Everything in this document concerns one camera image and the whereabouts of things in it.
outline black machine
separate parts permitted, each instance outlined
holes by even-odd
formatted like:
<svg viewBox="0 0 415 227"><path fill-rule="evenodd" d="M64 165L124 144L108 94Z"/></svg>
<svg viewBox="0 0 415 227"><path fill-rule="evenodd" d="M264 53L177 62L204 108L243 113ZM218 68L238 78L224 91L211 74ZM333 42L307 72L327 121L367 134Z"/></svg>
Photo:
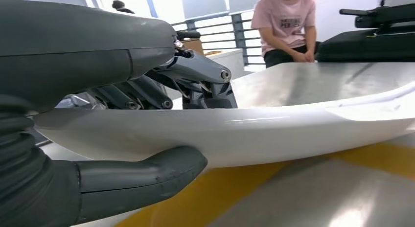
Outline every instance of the black machine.
<svg viewBox="0 0 415 227"><path fill-rule="evenodd" d="M371 28L339 34L319 47L319 62L413 62L415 61L415 4L368 11L342 9L354 15L356 28Z"/></svg>
<svg viewBox="0 0 415 227"><path fill-rule="evenodd" d="M76 5L0 0L0 223L66 227L168 199L207 165L182 146L146 160L54 161L28 117L89 92L109 109L236 108L231 72L185 50L168 23Z"/></svg>

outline railing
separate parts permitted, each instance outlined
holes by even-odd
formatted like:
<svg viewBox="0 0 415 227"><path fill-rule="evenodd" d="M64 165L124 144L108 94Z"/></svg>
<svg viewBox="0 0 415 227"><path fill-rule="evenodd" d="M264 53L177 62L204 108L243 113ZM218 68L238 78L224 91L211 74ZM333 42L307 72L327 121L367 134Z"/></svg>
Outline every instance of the railing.
<svg viewBox="0 0 415 227"><path fill-rule="evenodd" d="M204 51L240 48L244 64L263 65L259 32L251 29L252 12L216 15L173 24L175 30L196 30L201 33Z"/></svg>

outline yellow stripe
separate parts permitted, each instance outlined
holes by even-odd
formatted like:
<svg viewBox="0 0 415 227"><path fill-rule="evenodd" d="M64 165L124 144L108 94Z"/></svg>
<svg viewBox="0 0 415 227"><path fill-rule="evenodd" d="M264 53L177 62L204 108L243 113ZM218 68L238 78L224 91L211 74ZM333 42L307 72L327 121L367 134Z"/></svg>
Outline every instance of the yellow stripe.
<svg viewBox="0 0 415 227"><path fill-rule="evenodd" d="M415 180L415 148L379 143L328 156Z"/></svg>
<svg viewBox="0 0 415 227"><path fill-rule="evenodd" d="M206 226L288 163L213 169L173 198L143 209L117 227Z"/></svg>

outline bolt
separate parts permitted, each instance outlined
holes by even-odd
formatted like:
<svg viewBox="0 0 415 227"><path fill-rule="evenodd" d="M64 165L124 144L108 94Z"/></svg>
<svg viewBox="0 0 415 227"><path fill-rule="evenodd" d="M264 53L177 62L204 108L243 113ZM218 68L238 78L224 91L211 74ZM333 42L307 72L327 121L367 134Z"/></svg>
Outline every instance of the bolt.
<svg viewBox="0 0 415 227"><path fill-rule="evenodd" d="M170 109L172 107L172 103L170 101L164 101L161 106L165 109Z"/></svg>
<svg viewBox="0 0 415 227"><path fill-rule="evenodd" d="M223 69L223 70L221 71L221 77L222 77L222 79L224 79L225 81L229 81L229 80L231 80L232 74L231 74L231 72L230 72L229 70L227 70L227 69Z"/></svg>
<svg viewBox="0 0 415 227"><path fill-rule="evenodd" d="M134 101L128 101L126 103L126 107L130 110L135 110L135 109L137 109L138 105Z"/></svg>
<svg viewBox="0 0 415 227"><path fill-rule="evenodd" d="M178 40L176 40L176 41L174 42L174 46L176 46L176 47L183 47L183 43L182 43L182 42L180 42L180 41L178 41Z"/></svg>

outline pink t-shirt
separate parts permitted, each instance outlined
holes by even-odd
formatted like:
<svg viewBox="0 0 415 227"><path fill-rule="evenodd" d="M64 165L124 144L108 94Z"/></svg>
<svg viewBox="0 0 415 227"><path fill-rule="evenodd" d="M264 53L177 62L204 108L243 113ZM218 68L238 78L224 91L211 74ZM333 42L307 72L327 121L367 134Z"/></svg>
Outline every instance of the pink t-shirt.
<svg viewBox="0 0 415 227"><path fill-rule="evenodd" d="M316 4L314 0L260 0L254 10L252 28L270 27L274 35L291 48L305 45L301 32L305 26L314 26L316 22ZM262 55L275 48L263 39Z"/></svg>

